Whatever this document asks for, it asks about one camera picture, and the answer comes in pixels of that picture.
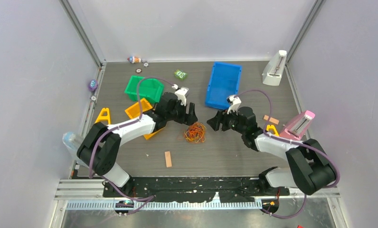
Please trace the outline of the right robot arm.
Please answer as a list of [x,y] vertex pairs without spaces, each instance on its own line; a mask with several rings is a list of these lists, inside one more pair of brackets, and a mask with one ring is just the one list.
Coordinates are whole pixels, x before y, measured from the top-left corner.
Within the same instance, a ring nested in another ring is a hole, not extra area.
[[268,133],[258,126],[250,107],[241,107],[234,112],[217,111],[207,124],[214,131],[236,131],[246,147],[288,162],[288,168],[271,167],[258,175],[258,188],[265,195],[271,195],[279,187],[298,188],[304,194],[312,195],[339,181],[338,170],[317,140],[292,141]]

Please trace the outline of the white metronome box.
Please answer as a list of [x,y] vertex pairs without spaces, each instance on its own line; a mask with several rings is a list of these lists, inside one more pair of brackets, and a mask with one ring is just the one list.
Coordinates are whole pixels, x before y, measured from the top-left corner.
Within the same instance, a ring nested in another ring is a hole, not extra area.
[[268,62],[262,73],[262,83],[268,86],[279,86],[287,59],[287,51],[279,50]]

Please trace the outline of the yellow triangle block right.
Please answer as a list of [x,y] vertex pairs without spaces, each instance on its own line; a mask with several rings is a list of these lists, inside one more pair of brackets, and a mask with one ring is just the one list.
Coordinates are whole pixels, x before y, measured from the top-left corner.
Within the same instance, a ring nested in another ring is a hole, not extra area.
[[266,126],[266,131],[267,131],[268,133],[271,133],[271,134],[274,135],[274,136],[279,136],[279,133],[278,133],[276,127],[275,127],[273,124],[268,124],[268,125]]

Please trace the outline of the yellow triangle block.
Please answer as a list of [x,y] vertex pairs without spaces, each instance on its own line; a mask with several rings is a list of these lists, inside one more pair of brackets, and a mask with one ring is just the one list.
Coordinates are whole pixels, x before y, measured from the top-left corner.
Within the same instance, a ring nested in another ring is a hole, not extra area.
[[111,124],[111,113],[110,109],[108,107],[102,108],[99,115],[97,116],[95,120],[95,124],[99,122],[104,122],[107,125]]
[[279,136],[279,133],[278,133],[276,127],[275,127],[273,124],[268,124],[268,125],[266,126],[266,131],[267,131],[268,133],[271,133],[271,134],[274,135],[274,136]]

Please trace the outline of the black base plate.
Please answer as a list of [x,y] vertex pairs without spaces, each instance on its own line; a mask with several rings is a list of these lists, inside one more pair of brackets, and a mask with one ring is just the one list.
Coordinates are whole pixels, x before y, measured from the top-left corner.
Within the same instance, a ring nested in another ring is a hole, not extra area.
[[288,188],[264,188],[255,177],[132,177],[118,190],[103,181],[105,198],[127,195],[151,198],[152,202],[210,202],[218,196],[223,203],[251,202],[254,197],[288,196]]

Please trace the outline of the purple round toy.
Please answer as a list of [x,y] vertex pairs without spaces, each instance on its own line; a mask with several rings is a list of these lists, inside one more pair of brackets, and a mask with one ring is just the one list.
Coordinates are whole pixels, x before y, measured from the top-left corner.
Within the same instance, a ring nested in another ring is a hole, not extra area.
[[98,88],[98,82],[95,79],[91,80],[90,83],[88,84],[88,90],[91,92],[94,92],[97,88]]

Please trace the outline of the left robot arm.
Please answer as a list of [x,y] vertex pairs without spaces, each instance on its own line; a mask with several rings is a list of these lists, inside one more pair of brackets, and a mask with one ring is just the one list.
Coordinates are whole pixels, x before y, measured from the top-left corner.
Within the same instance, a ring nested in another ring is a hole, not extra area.
[[115,185],[123,197],[133,191],[130,175],[116,162],[120,146],[164,128],[169,121],[192,125],[197,122],[194,103],[187,103],[188,88],[165,92],[153,108],[131,120],[112,125],[95,123],[77,148],[76,156],[96,174]]

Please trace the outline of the green plastic bin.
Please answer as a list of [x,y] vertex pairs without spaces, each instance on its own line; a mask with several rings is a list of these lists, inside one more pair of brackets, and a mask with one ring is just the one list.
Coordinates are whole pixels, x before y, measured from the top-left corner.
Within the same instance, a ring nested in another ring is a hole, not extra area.
[[[124,93],[132,101],[137,101],[137,85],[144,79],[142,76],[131,76]],[[140,99],[145,98],[150,103],[159,102],[161,95],[164,90],[164,84],[161,83],[158,79],[146,79],[140,83],[139,96]]]

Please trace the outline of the blue plastic bin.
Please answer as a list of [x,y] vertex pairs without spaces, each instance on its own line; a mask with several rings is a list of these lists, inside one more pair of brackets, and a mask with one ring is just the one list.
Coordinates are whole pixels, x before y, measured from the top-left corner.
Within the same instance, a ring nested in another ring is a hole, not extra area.
[[215,62],[208,83],[205,105],[220,110],[230,107],[227,98],[238,93],[242,66]]

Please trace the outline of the small toy figure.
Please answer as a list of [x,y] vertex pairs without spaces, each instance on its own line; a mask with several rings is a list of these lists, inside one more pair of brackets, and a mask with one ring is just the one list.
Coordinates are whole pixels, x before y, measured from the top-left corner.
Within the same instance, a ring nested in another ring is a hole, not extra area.
[[131,64],[136,64],[136,63],[141,63],[142,62],[142,59],[139,58],[139,57],[135,57],[135,56],[130,56],[127,58],[128,62],[130,62]]

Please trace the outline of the yellow triangle block left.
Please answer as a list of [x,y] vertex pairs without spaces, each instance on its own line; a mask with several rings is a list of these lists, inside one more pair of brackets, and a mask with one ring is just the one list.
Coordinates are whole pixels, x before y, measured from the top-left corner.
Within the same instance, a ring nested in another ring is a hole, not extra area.
[[102,108],[99,115],[97,116],[95,120],[95,124],[99,122],[104,122],[107,125],[111,124],[111,113],[110,109],[108,107]]

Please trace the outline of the orange plastic bin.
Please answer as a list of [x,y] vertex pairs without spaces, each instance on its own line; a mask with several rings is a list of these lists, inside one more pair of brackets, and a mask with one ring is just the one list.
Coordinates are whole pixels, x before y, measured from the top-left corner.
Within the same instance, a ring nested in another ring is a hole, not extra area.
[[[151,103],[146,99],[146,98],[142,98],[140,100],[140,104],[142,105],[142,110],[143,111],[149,111],[150,109],[152,109],[152,105]],[[126,108],[125,109],[125,113],[127,114],[127,116],[130,118],[130,119],[133,119],[133,118],[136,118],[140,115],[140,107],[139,107],[139,103],[136,102],[135,104],[131,105],[130,107]],[[152,138],[154,135],[156,135],[160,130],[154,132],[154,133],[150,133],[150,134],[145,134],[144,135],[144,138],[146,140],[149,140],[150,138]]]

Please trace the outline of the pink metronome box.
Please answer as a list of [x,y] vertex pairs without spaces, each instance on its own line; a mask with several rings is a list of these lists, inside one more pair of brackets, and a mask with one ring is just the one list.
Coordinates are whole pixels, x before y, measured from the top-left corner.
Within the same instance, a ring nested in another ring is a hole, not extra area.
[[290,140],[301,140],[314,118],[315,113],[312,111],[301,112],[285,125],[279,136]]

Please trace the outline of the green number tile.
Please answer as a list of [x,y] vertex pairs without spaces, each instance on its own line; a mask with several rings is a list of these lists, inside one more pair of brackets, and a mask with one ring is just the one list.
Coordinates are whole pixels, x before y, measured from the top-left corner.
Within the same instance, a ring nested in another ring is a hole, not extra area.
[[179,79],[179,80],[185,80],[188,76],[188,74],[186,72],[183,72],[179,69],[177,69],[175,72],[174,72],[174,76]]

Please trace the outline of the clear plastic bottle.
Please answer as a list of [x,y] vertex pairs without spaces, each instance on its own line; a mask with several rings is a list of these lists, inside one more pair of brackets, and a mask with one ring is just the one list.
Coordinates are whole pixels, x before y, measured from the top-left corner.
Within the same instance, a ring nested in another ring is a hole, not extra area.
[[63,144],[66,146],[67,150],[73,158],[77,158],[77,150],[83,142],[83,137],[74,132],[66,132],[63,134]]

